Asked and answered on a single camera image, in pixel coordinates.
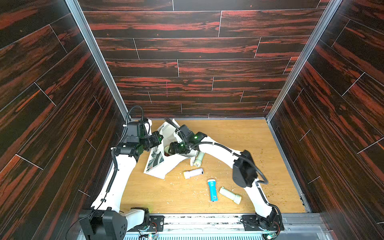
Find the pale green flashlight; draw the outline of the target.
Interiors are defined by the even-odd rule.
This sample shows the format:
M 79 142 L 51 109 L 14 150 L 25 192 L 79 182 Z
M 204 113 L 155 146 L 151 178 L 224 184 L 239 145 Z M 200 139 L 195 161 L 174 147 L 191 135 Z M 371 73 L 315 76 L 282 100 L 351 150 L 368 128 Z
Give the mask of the pale green flashlight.
M 239 205 L 241 203 L 242 197 L 238 194 L 234 194 L 233 192 L 225 189 L 224 187 L 221 187 L 219 190 L 219 193 L 223 195 L 224 197 L 230 199 L 235 204 Z
M 193 165 L 197 168 L 201 167 L 205 153 L 199 152 L 194 160 Z

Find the white floral tote bag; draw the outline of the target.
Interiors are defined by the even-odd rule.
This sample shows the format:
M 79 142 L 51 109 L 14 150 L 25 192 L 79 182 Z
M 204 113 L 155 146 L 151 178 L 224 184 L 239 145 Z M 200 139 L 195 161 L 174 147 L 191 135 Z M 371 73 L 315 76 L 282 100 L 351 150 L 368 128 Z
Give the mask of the white floral tote bag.
M 177 129 L 173 125 L 165 121 L 158 128 L 158 132 L 163 136 L 163 140 L 159 146 L 151 149 L 144 174 L 164 179 L 180 162 L 192 158 L 191 165 L 193 164 L 199 153 L 198 150 L 191 150 L 187 154 L 169 153 L 171 143 L 183 144 L 182 138 L 177 134 Z

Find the blue flashlight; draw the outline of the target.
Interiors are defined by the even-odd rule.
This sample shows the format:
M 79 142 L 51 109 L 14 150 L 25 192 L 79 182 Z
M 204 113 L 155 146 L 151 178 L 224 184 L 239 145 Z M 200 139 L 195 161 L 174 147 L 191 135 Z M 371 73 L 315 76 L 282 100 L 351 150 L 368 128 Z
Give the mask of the blue flashlight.
M 209 191 L 210 191 L 211 202 L 217 202 L 218 201 L 218 195 L 217 195 L 216 180 L 215 179 L 209 179 L 208 180 L 208 186 L 209 186 Z

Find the pale green flashlight bottom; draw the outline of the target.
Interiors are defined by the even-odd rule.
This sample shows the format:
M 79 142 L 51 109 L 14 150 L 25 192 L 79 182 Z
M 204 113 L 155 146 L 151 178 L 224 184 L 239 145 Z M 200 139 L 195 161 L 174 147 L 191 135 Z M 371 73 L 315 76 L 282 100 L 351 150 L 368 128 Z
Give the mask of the pale green flashlight bottom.
M 238 194 L 234 194 L 233 192 L 225 189 L 224 187 L 221 187 L 219 190 L 219 193 L 223 195 L 224 197 L 230 199 L 235 204 L 239 205 L 241 203 L 242 197 Z

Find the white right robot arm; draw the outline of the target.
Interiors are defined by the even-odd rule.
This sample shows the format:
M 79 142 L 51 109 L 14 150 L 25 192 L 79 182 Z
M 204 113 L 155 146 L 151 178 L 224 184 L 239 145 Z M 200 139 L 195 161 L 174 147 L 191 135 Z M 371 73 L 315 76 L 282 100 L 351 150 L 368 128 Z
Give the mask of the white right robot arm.
M 202 132 L 193 133 L 186 125 L 180 127 L 176 124 L 171 125 L 174 133 L 181 141 L 170 143 L 168 150 L 170 155 L 186 155 L 197 150 L 227 164 L 233 170 L 233 181 L 245 189 L 254 205 L 257 227 L 262 230 L 277 232 L 284 229 L 280 209 L 269 203 L 261 188 L 261 184 L 267 185 L 269 182 L 254 163 L 249 151 L 233 150 L 214 141 Z

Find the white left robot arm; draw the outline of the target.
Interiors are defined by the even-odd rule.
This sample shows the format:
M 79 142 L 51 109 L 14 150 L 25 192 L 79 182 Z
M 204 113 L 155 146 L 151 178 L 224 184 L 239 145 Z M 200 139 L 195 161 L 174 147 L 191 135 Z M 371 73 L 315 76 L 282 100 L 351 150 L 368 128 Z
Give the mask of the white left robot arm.
M 113 167 L 105 184 L 89 209 L 83 209 L 79 223 L 87 240 L 122 240 L 130 230 L 150 229 L 147 208 L 132 208 L 120 213 L 120 205 L 129 177 L 143 151 L 159 146 L 163 136 L 159 132 L 141 137 L 125 137 L 112 148 Z

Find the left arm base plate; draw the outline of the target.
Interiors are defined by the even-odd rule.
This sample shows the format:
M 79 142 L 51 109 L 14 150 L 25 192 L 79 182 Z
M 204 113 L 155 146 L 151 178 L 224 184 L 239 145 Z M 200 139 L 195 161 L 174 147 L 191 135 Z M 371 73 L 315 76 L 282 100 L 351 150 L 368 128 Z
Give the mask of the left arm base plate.
M 164 230 L 165 216 L 150 215 L 144 223 L 128 230 L 130 232 L 162 232 Z

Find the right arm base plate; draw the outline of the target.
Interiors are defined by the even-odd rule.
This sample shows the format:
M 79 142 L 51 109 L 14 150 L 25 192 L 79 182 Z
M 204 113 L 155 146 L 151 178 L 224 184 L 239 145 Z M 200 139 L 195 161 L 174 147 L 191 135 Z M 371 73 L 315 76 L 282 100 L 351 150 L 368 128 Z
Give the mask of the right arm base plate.
M 282 218 L 276 213 L 271 213 L 264 218 L 259 215 L 242 215 L 240 222 L 245 231 L 284 231 Z

